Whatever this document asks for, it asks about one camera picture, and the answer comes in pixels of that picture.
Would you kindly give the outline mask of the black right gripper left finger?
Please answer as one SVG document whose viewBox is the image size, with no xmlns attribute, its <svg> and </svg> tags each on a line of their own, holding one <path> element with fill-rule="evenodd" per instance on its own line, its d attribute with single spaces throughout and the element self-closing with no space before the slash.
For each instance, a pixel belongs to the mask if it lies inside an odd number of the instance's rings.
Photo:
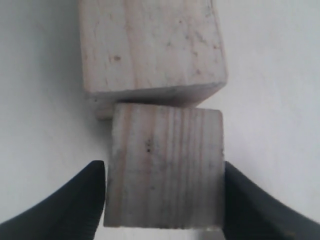
<svg viewBox="0 0 320 240">
<path fill-rule="evenodd" d="M 1 223 L 2 240 L 92 240 L 105 203 L 105 164 L 94 160 L 52 195 Z"/>
</svg>

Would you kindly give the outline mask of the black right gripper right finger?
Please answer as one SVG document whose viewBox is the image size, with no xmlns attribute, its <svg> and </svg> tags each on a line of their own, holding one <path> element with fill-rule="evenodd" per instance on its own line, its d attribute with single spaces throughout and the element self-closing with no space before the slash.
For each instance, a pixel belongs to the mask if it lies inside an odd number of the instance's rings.
<svg viewBox="0 0 320 240">
<path fill-rule="evenodd" d="M 227 240 L 318 240 L 319 223 L 281 203 L 225 163 L 224 226 Z"/>
</svg>

